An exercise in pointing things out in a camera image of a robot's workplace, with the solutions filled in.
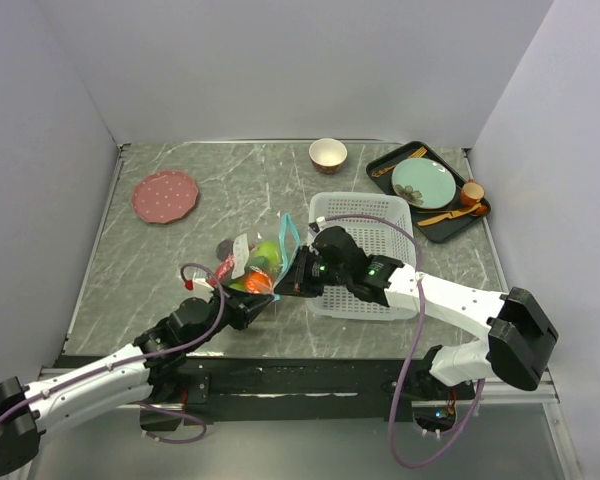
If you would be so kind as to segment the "orange fruit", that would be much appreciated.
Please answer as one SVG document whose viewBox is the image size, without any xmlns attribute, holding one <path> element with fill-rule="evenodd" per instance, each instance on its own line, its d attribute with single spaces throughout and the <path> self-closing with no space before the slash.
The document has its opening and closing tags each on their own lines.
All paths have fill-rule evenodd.
<svg viewBox="0 0 600 480">
<path fill-rule="evenodd" d="M 267 273 L 253 270 L 245 275 L 244 287 L 251 294 L 271 294 L 274 281 Z"/>
</svg>

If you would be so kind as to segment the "green apple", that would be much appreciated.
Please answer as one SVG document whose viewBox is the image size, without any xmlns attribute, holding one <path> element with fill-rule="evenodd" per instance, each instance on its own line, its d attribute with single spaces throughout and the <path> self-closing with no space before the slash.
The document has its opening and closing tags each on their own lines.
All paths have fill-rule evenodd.
<svg viewBox="0 0 600 480">
<path fill-rule="evenodd" d="M 253 254 L 255 257 L 265 258 L 270 266 L 278 267 L 283 263 L 283 255 L 278 243 L 261 242 L 253 250 Z"/>
</svg>

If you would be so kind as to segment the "clear zip bag blue zipper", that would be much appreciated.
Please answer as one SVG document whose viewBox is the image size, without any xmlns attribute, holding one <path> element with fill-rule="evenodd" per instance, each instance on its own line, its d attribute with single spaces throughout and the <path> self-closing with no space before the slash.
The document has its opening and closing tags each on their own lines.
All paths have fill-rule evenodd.
<svg viewBox="0 0 600 480">
<path fill-rule="evenodd" d="M 284 274 L 291 264 L 297 249 L 301 246 L 301 238 L 292 217 L 288 213 L 278 215 L 275 219 L 266 219 L 249 227 L 237 235 L 230 236 L 234 240 L 233 256 L 235 265 L 230 277 L 221 284 L 229 287 L 230 284 L 239 282 L 244 285 L 245 275 L 253 270 L 267 273 L 274 281 L 274 287 L 280 276 Z M 282 255 L 281 266 L 270 266 L 263 257 L 255 257 L 253 250 L 261 242 L 278 243 Z M 217 277 L 208 277 L 211 285 L 215 285 Z"/>
</svg>

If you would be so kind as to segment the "red chili pepper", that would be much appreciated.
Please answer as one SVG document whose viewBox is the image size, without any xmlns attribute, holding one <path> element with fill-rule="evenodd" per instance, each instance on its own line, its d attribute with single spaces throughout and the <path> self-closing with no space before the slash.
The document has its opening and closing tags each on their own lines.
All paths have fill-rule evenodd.
<svg viewBox="0 0 600 480">
<path fill-rule="evenodd" d="M 217 280 L 222 283 L 227 277 L 230 277 L 235 265 L 235 259 L 232 254 L 228 255 L 215 271 Z"/>
</svg>

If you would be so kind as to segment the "dark brown fruit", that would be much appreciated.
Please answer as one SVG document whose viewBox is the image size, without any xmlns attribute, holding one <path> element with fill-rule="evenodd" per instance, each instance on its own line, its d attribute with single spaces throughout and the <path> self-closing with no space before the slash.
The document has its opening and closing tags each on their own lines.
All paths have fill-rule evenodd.
<svg viewBox="0 0 600 480">
<path fill-rule="evenodd" d="M 216 258 L 220 262 L 225 261 L 229 256 L 231 256 L 233 254 L 233 245 L 234 245 L 234 240 L 232 238 L 226 238 L 226 239 L 220 241 L 217 244 L 216 250 L 215 250 Z"/>
</svg>

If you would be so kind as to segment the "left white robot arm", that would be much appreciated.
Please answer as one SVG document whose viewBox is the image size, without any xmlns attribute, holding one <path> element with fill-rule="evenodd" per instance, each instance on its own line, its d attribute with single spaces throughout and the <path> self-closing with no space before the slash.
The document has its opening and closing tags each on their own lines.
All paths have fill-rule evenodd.
<svg viewBox="0 0 600 480">
<path fill-rule="evenodd" d="M 0 477 L 33 460 L 42 443 L 69 428 L 136 402 L 164 402 L 178 390 L 188 352 L 223 328 L 247 328 L 274 301 L 229 287 L 188 298 L 120 350 L 47 380 L 0 382 Z"/>
</svg>

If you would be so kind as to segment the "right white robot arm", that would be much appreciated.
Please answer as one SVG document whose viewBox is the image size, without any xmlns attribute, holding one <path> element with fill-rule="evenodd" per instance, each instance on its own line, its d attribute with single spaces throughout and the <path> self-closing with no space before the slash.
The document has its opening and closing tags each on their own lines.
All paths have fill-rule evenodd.
<svg viewBox="0 0 600 480">
<path fill-rule="evenodd" d="M 464 381 L 493 377 L 534 391 L 559 339 L 531 292 L 474 289 L 420 273 L 398 259 L 366 254 L 339 226 L 300 247 L 274 291 L 317 298 L 329 286 L 343 287 L 363 302 L 423 313 L 474 336 L 471 343 L 431 350 L 430 365 L 417 375 L 419 390 L 429 398 Z"/>
</svg>

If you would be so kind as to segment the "white plastic basket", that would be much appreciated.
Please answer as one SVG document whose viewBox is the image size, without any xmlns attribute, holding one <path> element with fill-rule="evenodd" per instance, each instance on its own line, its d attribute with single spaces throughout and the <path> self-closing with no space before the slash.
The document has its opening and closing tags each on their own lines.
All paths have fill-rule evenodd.
<svg viewBox="0 0 600 480">
<path fill-rule="evenodd" d="M 361 192 L 322 192 L 309 204 L 309 221 L 329 219 L 330 226 L 344 228 L 368 255 L 385 255 L 411 266 L 416 250 L 410 208 L 396 196 Z M 363 302 L 344 287 L 326 287 L 324 295 L 306 301 L 308 310 L 320 316 L 360 321 L 396 321 L 414 317 L 414 307 L 384 307 Z"/>
</svg>

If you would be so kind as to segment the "white and red bowl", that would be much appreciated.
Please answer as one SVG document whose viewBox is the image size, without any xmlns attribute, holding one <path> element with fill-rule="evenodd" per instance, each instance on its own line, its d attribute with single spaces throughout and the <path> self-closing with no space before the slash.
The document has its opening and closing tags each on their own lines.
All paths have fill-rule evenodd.
<svg viewBox="0 0 600 480">
<path fill-rule="evenodd" d="M 333 138 L 322 138 L 309 146 L 309 158 L 314 168 L 324 174 L 335 174 L 348 157 L 346 146 Z"/>
</svg>

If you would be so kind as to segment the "pink dotted plate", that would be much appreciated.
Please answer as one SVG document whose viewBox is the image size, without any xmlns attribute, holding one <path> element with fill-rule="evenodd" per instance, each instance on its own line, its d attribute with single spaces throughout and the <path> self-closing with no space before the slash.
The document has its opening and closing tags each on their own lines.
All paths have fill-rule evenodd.
<svg viewBox="0 0 600 480">
<path fill-rule="evenodd" d="M 196 206 L 199 188 L 179 170 L 162 170 L 139 181 L 131 195 L 133 212 L 148 224 L 166 225 L 186 217 Z"/>
</svg>

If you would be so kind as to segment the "black tray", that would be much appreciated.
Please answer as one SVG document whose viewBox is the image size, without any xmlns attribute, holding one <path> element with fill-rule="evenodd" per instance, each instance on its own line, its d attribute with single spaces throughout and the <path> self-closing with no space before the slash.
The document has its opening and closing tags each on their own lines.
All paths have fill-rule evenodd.
<svg viewBox="0 0 600 480">
<path fill-rule="evenodd" d="M 367 176 L 374 182 L 378 188 L 386 195 L 397 196 L 391 186 L 391 175 L 393 169 L 402 161 L 409 158 L 427 158 L 440 162 L 444 167 L 448 168 L 455 179 L 456 194 L 454 199 L 446 206 L 436 210 L 425 210 L 409 205 L 411 218 L 414 225 L 420 230 L 423 235 L 434 243 L 444 243 L 460 232 L 466 230 L 473 225 L 478 219 L 487 216 L 491 212 L 489 202 L 483 198 L 482 203 L 490 207 L 490 212 L 483 216 L 467 215 L 454 220 L 446 220 L 435 225 L 420 227 L 417 223 L 421 220 L 434 217 L 445 211 L 461 209 L 463 206 L 460 202 L 460 191 L 462 186 L 468 181 L 462 177 L 451 164 L 444 160 L 440 155 L 435 153 L 428 145 L 420 141 L 409 142 L 376 160 L 371 161 L 366 167 Z"/>
</svg>

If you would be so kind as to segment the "light green plate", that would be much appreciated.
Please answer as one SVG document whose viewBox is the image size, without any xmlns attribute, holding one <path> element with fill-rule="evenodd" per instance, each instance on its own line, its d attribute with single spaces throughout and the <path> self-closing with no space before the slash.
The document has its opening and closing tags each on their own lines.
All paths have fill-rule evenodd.
<svg viewBox="0 0 600 480">
<path fill-rule="evenodd" d="M 409 205 L 436 210 L 455 197 L 456 183 L 448 168 L 427 158 L 409 158 L 400 162 L 391 175 L 393 192 Z"/>
</svg>

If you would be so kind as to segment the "wooden spoon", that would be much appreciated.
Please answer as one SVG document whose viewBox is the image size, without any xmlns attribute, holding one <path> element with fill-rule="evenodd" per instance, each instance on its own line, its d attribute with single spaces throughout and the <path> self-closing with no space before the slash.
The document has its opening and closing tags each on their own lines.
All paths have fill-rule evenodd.
<svg viewBox="0 0 600 480">
<path fill-rule="evenodd" d="M 435 225 L 435 224 L 438 224 L 438 223 L 446 221 L 446 220 L 454 220 L 454 219 L 461 218 L 461 217 L 464 217 L 467 215 L 483 216 L 489 212 L 490 212 L 490 207 L 487 204 L 480 202 L 473 206 L 467 206 L 467 207 L 452 210 L 452 211 L 445 211 L 434 217 L 427 218 L 425 220 L 421 220 L 417 223 L 417 226 L 420 226 L 420 227 L 431 226 L 431 225 Z"/>
</svg>

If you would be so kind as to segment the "orange cup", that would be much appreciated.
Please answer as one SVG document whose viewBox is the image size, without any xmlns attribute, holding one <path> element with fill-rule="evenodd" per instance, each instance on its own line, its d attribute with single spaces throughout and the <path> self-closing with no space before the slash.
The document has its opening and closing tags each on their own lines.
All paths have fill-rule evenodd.
<svg viewBox="0 0 600 480">
<path fill-rule="evenodd" d="M 472 207 L 479 204 L 484 196 L 484 187 L 474 179 L 469 179 L 461 188 L 460 202 L 463 206 Z"/>
</svg>

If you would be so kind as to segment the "aluminium rail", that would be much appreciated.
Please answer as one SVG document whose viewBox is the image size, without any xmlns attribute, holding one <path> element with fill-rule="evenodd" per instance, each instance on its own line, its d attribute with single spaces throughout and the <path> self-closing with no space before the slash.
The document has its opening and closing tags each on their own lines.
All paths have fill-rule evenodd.
<svg viewBox="0 0 600 480">
<path fill-rule="evenodd" d="M 39 381 L 55 379 L 62 374 L 71 372 L 72 369 L 65 368 L 43 368 L 39 375 Z M 559 402 L 558 394 L 556 393 L 554 384 L 549 378 L 549 373 L 543 375 L 543 380 L 535 391 L 522 391 L 505 384 L 501 380 L 488 379 L 480 396 L 479 403 L 481 405 L 514 405 L 514 404 L 554 404 Z M 230 397 L 237 398 L 258 398 L 258 399 L 279 399 L 286 397 L 307 397 L 307 398 L 353 398 L 354 393 L 258 393 L 258 394 L 228 394 Z M 447 400 L 411 400 L 414 406 L 442 406 Z M 456 400 L 458 405 L 468 406 L 469 400 L 461 400 L 458 395 Z"/>
</svg>

